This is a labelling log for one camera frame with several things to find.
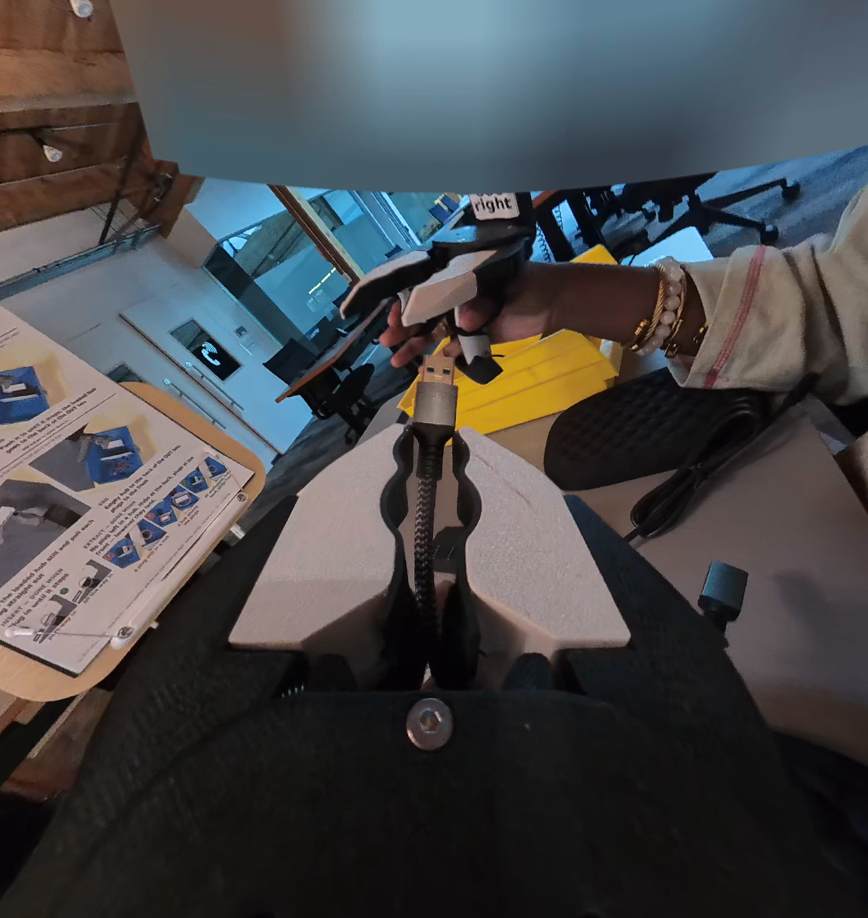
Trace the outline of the person's right forearm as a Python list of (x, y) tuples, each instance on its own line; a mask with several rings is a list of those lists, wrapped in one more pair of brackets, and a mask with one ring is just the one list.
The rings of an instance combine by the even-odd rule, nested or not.
[(684, 269), (707, 331), (692, 362), (671, 361), (679, 384), (778, 393), (818, 373), (824, 400), (868, 398), (868, 185), (832, 236), (743, 247)]

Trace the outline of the white folding stand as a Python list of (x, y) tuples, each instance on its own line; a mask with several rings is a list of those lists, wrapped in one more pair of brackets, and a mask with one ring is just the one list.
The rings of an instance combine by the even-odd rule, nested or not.
[(4, 629), (4, 638), (29, 638), (34, 643), (41, 644), (52, 637), (76, 637), (81, 639), (105, 640), (113, 649), (121, 650), (142, 634), (142, 631), (155, 617), (155, 608), (162, 598), (162, 590), (155, 588), (138, 595), (119, 617), (108, 626), (107, 630), (99, 629), (92, 632), (77, 632), (65, 627), (66, 623), (80, 608), (80, 603), (68, 601), (65, 597), (54, 594), (39, 608), (42, 615), (37, 627), (28, 627), (23, 624)]

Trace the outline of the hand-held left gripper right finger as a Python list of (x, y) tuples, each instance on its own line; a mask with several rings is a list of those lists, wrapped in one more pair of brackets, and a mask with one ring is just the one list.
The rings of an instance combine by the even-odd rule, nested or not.
[(444, 460), (435, 571), (472, 602), (475, 687), (499, 688), (525, 654), (556, 664), (631, 634), (564, 493), (516, 453), (471, 429)]

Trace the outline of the person's right hand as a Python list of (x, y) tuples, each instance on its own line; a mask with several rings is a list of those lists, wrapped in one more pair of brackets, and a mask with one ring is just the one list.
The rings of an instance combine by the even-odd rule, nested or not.
[(659, 273), (592, 262), (532, 262), (509, 285), (502, 306), (476, 296), (459, 308), (458, 329), (485, 328), (493, 343), (571, 330), (630, 343), (655, 311)]

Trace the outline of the wooden office desk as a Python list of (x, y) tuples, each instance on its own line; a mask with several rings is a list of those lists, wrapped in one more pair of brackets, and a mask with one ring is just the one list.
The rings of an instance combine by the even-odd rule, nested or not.
[(276, 404), (280, 404), (288, 398), (294, 396), (303, 396), (302, 394), (306, 389), (312, 385), (317, 378), (322, 376), (330, 369), (334, 369), (340, 362), (344, 360), (344, 357), (348, 355), (352, 350), (356, 351), (356, 354), (363, 352), (367, 346), (366, 341), (371, 340), (372, 336), (368, 329), (374, 329), (379, 323), (380, 317), (383, 316), (385, 312), (385, 304), (380, 305), (373, 312), (368, 314), (361, 323), (355, 327), (348, 336), (343, 339), (338, 345), (327, 350), (325, 353), (320, 355), (316, 361), (314, 361), (310, 366), (308, 366), (304, 373), (302, 373), (292, 384), (290, 384), (287, 389), (275, 399)]

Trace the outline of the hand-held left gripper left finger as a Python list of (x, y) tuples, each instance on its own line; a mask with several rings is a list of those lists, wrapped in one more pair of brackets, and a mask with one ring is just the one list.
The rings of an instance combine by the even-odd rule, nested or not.
[(406, 482), (415, 440), (393, 424), (299, 494), (234, 624), (235, 649), (340, 656), (362, 688), (418, 689), (427, 667), (412, 590)]

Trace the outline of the black mesh wrist rest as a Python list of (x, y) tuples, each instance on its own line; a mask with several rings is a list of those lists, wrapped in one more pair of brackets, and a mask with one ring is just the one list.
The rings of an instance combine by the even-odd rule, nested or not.
[(563, 411), (547, 436), (544, 471), (580, 491), (713, 468), (764, 430), (771, 407), (761, 392), (686, 388), (660, 369)]

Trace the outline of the printed instruction sheet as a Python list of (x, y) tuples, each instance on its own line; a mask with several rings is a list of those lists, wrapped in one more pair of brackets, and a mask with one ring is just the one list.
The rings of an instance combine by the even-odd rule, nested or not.
[(58, 594), (66, 628), (107, 630), (251, 476), (0, 305), (0, 645), (79, 676), (107, 641), (4, 629)]

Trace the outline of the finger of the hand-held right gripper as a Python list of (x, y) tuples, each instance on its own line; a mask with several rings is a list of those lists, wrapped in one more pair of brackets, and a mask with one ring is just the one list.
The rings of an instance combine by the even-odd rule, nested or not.
[(422, 325), (473, 300), (477, 295), (475, 269), (443, 270), (427, 281), (400, 292), (404, 325)]
[(435, 269), (429, 248), (391, 259), (372, 269), (351, 287), (339, 307), (339, 314), (345, 319), (365, 317), (383, 301), (427, 281)]

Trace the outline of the yellow plastic bin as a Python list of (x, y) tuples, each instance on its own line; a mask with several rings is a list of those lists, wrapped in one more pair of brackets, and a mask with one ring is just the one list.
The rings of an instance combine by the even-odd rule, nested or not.
[(454, 368), (458, 428), (483, 434), (506, 430), (611, 388), (618, 379), (621, 348), (603, 350), (601, 338), (582, 333), (576, 291), (564, 297), (564, 282), (574, 278), (576, 268), (614, 263), (599, 246), (567, 264), (532, 262), (525, 269), (489, 329), (502, 372), (488, 384), (476, 384)]

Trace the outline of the black office chair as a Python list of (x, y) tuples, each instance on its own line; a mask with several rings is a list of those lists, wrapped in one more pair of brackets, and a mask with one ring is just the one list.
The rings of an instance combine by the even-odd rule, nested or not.
[(354, 444), (365, 432), (376, 413), (374, 402), (367, 396), (373, 372), (371, 363), (362, 364), (344, 376), (329, 367), (302, 392), (317, 419), (338, 417), (345, 422), (344, 442), (348, 445)]
[(640, 212), (647, 220), (668, 221), (670, 225), (658, 236), (658, 242), (689, 228), (698, 230), (704, 236), (715, 224), (718, 224), (754, 230), (758, 233), (759, 242), (762, 245), (775, 244), (779, 238), (777, 226), (735, 214), (727, 207), (776, 188), (781, 190), (784, 201), (792, 202), (800, 195), (800, 183), (789, 182), (786, 178), (781, 177), (721, 197), (703, 199), (699, 194), (699, 189), (715, 175), (715, 173), (697, 174), (627, 183), (618, 194), (612, 197), (612, 213), (616, 217), (622, 217), (624, 214)]

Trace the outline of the white door with phone sign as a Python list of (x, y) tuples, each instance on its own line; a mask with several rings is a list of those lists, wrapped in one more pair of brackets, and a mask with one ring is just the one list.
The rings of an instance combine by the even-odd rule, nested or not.
[(302, 399), (276, 403), (279, 380), (207, 315), (188, 307), (172, 314), (150, 301), (124, 310), (120, 318), (168, 358), (174, 386), (234, 429), (232, 436), (249, 442), (268, 467), (309, 424)]

